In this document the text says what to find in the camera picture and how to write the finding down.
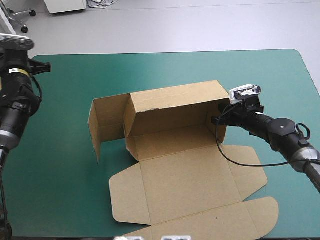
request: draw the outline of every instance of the chair wheel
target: chair wheel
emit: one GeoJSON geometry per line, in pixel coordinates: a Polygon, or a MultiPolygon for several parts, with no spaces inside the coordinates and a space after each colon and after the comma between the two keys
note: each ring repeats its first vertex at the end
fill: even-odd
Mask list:
{"type": "Polygon", "coordinates": [[[23,32],[24,34],[26,34],[29,31],[29,29],[26,26],[23,26],[21,28],[21,32],[23,32]]]}
{"type": "Polygon", "coordinates": [[[31,12],[29,12],[29,14],[31,17],[34,17],[35,15],[37,15],[36,11],[31,11],[31,12]]]}

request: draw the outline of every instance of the open cardboard box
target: open cardboard box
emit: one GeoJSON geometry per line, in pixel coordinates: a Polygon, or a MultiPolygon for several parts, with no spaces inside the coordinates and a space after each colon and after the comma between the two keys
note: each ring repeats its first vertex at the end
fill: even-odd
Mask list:
{"type": "MultiPolygon", "coordinates": [[[[130,236],[255,240],[274,228],[276,200],[244,201],[267,184],[264,170],[229,163],[217,148],[211,118],[220,103],[229,98],[216,80],[93,100],[88,125],[98,159],[102,142],[125,138],[139,162],[109,182],[114,219],[151,225],[130,236]]],[[[223,140],[226,127],[218,132],[223,140]]],[[[222,148],[260,164],[251,147],[222,148]]]]}

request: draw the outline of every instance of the black bracket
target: black bracket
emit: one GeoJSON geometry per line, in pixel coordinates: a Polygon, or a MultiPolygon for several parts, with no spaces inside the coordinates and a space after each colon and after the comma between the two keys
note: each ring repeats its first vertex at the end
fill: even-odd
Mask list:
{"type": "Polygon", "coordinates": [[[50,62],[43,63],[43,62],[36,61],[36,60],[33,60],[33,59],[29,59],[28,61],[29,61],[29,64],[30,64],[32,75],[51,72],[51,64],[50,64],[50,62]]]}

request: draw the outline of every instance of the cable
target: cable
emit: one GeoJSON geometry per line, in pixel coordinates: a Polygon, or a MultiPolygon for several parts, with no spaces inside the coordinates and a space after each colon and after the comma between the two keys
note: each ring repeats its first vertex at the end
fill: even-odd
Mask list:
{"type": "Polygon", "coordinates": [[[216,128],[215,128],[215,141],[216,141],[216,145],[220,151],[220,153],[222,154],[222,156],[228,160],[229,162],[239,165],[239,166],[243,166],[243,167],[253,167],[253,168],[263,168],[263,167],[276,167],[276,166],[283,166],[283,165],[287,165],[287,164],[291,164],[291,163],[297,163],[297,162],[308,162],[308,163],[312,163],[312,164],[318,164],[320,165],[320,161],[314,161],[314,160],[307,160],[307,159],[298,159],[298,160],[293,160],[293,161],[285,161],[285,162],[281,162],[281,163],[273,163],[273,164],[244,164],[244,163],[239,163],[236,161],[231,160],[230,158],[228,158],[225,153],[222,151],[221,146],[220,146],[220,141],[218,138],[218,126],[219,126],[219,121],[220,119],[225,116],[226,114],[228,114],[229,112],[231,112],[233,109],[235,109],[237,107],[237,105],[227,105],[223,112],[221,113],[220,117],[217,119],[217,123],[216,123],[216,128]]]}
{"type": "Polygon", "coordinates": [[[112,2],[108,2],[108,0],[101,0],[101,2],[95,2],[94,0],[87,0],[87,6],[90,9],[106,9],[107,7],[115,4],[118,0],[112,0],[112,2]]]}
{"type": "Polygon", "coordinates": [[[2,206],[3,206],[3,216],[4,216],[4,239],[8,240],[9,233],[8,233],[7,204],[6,204],[5,188],[4,188],[2,172],[3,172],[3,166],[0,165],[0,191],[1,191],[1,198],[2,198],[2,206]]]}
{"type": "Polygon", "coordinates": [[[36,78],[34,76],[31,76],[31,79],[33,80],[34,84],[36,85],[36,88],[39,91],[39,98],[42,101],[42,89],[41,89],[41,86],[40,86],[40,84],[38,83],[38,81],[36,80],[36,78]]]}

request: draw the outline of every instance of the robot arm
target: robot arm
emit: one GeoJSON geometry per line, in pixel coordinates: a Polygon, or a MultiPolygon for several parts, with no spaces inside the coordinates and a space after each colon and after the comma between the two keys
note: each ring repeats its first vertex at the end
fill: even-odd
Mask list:
{"type": "MultiPolygon", "coordinates": [[[[295,124],[287,118],[274,119],[262,114],[260,105],[261,88],[257,85],[244,85],[229,91],[232,110],[222,117],[213,117],[212,123],[241,127],[250,135],[265,140],[271,149],[279,152],[293,169],[305,173],[320,192],[320,153],[309,142],[310,131],[307,126],[295,124]],[[300,127],[308,135],[305,137],[300,127]]],[[[220,111],[226,108],[219,106],[220,111]]]]}

